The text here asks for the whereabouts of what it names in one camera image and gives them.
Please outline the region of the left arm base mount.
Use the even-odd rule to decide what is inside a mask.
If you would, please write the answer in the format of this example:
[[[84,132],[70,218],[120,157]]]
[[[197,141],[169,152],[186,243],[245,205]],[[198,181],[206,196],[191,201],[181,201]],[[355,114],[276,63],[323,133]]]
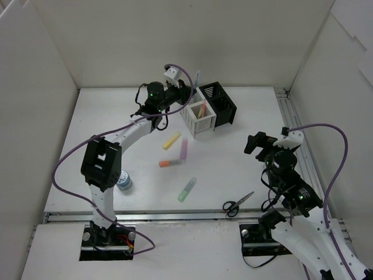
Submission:
[[[135,228],[116,227],[105,239],[85,226],[80,245],[79,261],[129,261],[133,260]]]

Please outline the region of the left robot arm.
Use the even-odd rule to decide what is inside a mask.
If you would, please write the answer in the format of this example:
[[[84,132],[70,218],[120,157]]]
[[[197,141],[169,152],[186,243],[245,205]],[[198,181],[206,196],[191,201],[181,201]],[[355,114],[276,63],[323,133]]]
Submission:
[[[129,127],[116,132],[113,137],[100,137],[88,143],[81,174],[89,185],[94,203],[90,227],[102,244],[114,242],[117,236],[114,212],[114,186],[121,175],[123,153],[136,141],[152,133],[159,125],[162,113],[169,112],[174,103],[187,104],[195,94],[193,86],[179,80],[177,85],[160,82],[146,85],[147,99],[139,110],[131,115]]]

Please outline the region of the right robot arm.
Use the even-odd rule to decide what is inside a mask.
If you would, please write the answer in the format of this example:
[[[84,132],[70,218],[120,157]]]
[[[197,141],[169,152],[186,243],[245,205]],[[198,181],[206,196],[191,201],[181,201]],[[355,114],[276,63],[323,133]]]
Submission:
[[[324,204],[315,190],[296,172],[294,154],[303,142],[295,131],[277,139],[258,132],[248,137],[244,149],[264,164],[264,183],[292,217],[270,210],[258,220],[258,233],[264,240],[275,240],[295,255],[316,279],[372,279],[368,269],[345,243],[337,222],[324,214]]]

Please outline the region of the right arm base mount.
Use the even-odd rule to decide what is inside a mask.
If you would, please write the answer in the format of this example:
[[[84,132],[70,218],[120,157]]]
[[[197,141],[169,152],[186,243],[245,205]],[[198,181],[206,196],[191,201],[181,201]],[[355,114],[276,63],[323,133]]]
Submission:
[[[242,258],[250,268],[259,269],[270,264],[277,257],[291,255],[291,252],[278,241],[272,239],[271,235],[263,237],[257,223],[242,223],[239,224],[239,229]],[[257,257],[267,257],[268,259],[259,264],[249,262],[250,259]]]

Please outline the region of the orange capped grey highlighter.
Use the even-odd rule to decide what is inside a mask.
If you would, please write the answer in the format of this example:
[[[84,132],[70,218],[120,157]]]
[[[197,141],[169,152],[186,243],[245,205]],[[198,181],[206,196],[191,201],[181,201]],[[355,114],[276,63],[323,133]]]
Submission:
[[[171,166],[178,166],[183,163],[184,163],[184,160],[182,159],[164,160],[164,161],[159,161],[159,167],[165,168],[165,167],[171,167]]]

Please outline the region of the orange slim highlighter pen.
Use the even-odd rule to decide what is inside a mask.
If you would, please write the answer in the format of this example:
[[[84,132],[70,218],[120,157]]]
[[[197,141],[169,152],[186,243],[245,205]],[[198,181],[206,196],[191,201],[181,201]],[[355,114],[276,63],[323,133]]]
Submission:
[[[198,111],[198,116],[197,116],[198,119],[200,119],[200,118],[202,118],[202,117],[205,116],[205,110],[206,110],[206,102],[204,101],[201,104],[200,109]]]

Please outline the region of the blue slim highlighter pen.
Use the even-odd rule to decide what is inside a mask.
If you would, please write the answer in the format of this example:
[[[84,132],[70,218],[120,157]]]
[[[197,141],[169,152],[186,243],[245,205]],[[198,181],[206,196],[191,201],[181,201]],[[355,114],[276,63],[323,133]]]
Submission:
[[[200,78],[200,69],[198,69],[196,71],[195,80],[194,80],[194,83],[193,83],[193,93],[194,94],[196,93],[196,89],[198,87],[199,78]]]

